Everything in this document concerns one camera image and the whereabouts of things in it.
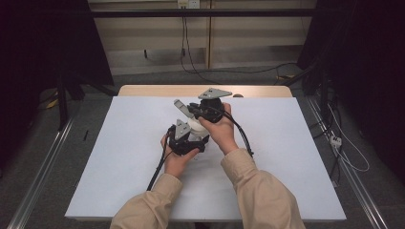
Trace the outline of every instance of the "beige sleeve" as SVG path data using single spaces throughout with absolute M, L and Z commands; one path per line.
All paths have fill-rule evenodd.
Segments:
M 295 196 L 274 175 L 259 171 L 245 149 L 222 160 L 238 197 L 244 228 L 305 228 Z
M 181 182 L 162 174 L 152 191 L 129 199 L 113 217 L 110 228 L 166 228 Z

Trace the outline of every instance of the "white paper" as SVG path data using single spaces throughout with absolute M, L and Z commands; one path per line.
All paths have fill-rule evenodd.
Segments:
M 179 118 L 173 102 L 194 97 L 115 97 L 66 217 L 110 219 L 143 193 L 160 161 L 160 140 Z M 341 220 L 345 214 L 295 98 L 224 97 L 242 126 L 259 169 L 277 176 L 296 196 L 303 220 Z M 245 147 L 235 128 L 238 145 Z M 188 165 L 171 220 L 239 220 L 235 192 L 210 139 Z

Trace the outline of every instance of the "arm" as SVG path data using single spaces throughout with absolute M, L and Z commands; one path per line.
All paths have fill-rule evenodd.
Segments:
M 231 114 L 230 105 L 224 109 Z M 224 170 L 238 198 L 244 228 L 305 228 L 294 195 L 272 174 L 259 171 L 245 149 L 239 149 L 233 123 L 223 117 L 217 123 L 199 118 L 225 157 Z
M 166 146 L 164 174 L 152 191 L 129 199 L 113 217 L 110 228 L 166 228 L 170 210 L 182 188 L 179 178 L 187 162 L 198 152 L 198 149 L 194 149 L 185 156 L 178 156 Z

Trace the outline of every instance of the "left hand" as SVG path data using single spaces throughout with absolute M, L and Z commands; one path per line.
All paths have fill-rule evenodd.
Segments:
M 160 141 L 161 147 L 164 147 L 165 139 L 166 135 L 164 135 Z M 184 156 L 179 156 L 176 153 L 174 153 L 173 150 L 167 144 L 164 153 L 164 156 L 166 157 L 166 160 L 164 161 L 164 172 L 176 178 L 180 178 L 182 172 L 184 172 L 187 162 L 192 158 L 194 158 L 194 156 L 196 156 L 199 153 L 199 151 L 200 150 L 196 148 L 194 150 L 191 150 L 190 152 L 188 152 L 188 154 Z

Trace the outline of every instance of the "table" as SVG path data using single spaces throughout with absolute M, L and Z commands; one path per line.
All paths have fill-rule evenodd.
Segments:
M 232 104 L 235 119 L 249 139 L 254 139 L 250 145 L 257 166 L 277 176 L 296 196 L 303 220 L 346 218 L 289 89 L 217 85 L 122 87 L 113 100 L 66 217 L 111 219 L 126 200 L 144 192 L 159 162 L 159 139 L 166 126 L 181 117 L 173 105 L 173 95 L 184 103 L 193 99 L 198 102 L 197 95 L 209 87 L 245 97 L 223 97 L 222 101 Z M 243 146 L 239 135 L 235 137 Z M 208 142 L 205 152 L 190 161 L 181 178 L 187 185 L 173 207 L 171 220 L 241 219 L 232 185 L 219 165 L 223 157 L 219 151 L 216 144 Z

